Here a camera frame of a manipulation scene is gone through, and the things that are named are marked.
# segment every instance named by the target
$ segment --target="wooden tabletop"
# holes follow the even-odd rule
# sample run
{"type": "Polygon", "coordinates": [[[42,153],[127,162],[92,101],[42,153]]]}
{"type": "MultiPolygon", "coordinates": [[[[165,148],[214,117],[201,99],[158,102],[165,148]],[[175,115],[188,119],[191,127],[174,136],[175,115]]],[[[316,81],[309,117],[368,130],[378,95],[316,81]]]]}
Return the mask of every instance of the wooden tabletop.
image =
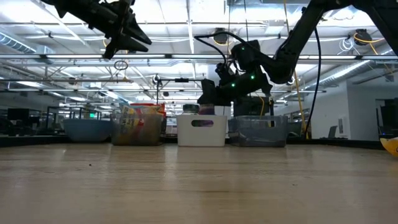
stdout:
{"type": "Polygon", "coordinates": [[[0,223],[398,223],[398,159],[330,146],[0,149],[0,223]]]}

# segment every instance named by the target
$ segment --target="transparent storage bin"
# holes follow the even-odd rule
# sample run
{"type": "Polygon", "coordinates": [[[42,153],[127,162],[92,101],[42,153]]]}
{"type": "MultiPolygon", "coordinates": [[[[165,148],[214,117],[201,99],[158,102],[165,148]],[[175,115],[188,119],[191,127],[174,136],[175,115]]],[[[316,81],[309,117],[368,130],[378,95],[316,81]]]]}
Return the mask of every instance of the transparent storage bin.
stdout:
{"type": "Polygon", "coordinates": [[[161,114],[114,114],[112,144],[115,146],[158,146],[161,144],[161,114]]]}
{"type": "Polygon", "coordinates": [[[228,121],[230,143],[235,146],[284,147],[286,116],[238,116],[228,121]]]}

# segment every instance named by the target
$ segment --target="blue bowl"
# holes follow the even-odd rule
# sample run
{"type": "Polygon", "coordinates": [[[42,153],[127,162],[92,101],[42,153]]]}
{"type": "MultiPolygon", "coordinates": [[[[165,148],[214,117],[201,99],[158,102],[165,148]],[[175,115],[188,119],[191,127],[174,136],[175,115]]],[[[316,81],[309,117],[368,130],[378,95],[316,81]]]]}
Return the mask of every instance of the blue bowl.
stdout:
{"type": "Polygon", "coordinates": [[[63,127],[74,142],[102,142],[112,133],[112,122],[95,119],[65,119],[63,127]]]}

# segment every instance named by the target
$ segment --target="bin handle cutout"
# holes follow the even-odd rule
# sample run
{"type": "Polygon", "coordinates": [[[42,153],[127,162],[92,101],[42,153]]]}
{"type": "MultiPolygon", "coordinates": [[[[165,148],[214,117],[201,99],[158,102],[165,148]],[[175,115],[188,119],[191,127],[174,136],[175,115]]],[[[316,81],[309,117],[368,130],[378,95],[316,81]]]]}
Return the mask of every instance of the bin handle cutout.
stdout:
{"type": "Polygon", "coordinates": [[[214,122],[212,120],[193,120],[191,125],[196,128],[211,128],[214,122]]]}

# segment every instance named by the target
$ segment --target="white plastic bin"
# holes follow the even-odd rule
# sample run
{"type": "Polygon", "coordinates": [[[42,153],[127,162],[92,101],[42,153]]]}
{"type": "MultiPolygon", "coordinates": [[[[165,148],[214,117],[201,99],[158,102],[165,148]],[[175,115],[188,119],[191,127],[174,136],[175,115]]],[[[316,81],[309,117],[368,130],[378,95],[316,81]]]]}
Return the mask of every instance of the white plastic bin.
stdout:
{"type": "Polygon", "coordinates": [[[179,115],[177,116],[178,145],[223,147],[225,145],[226,122],[226,116],[179,115]],[[207,125],[198,126],[197,123],[201,121],[207,125]]]}

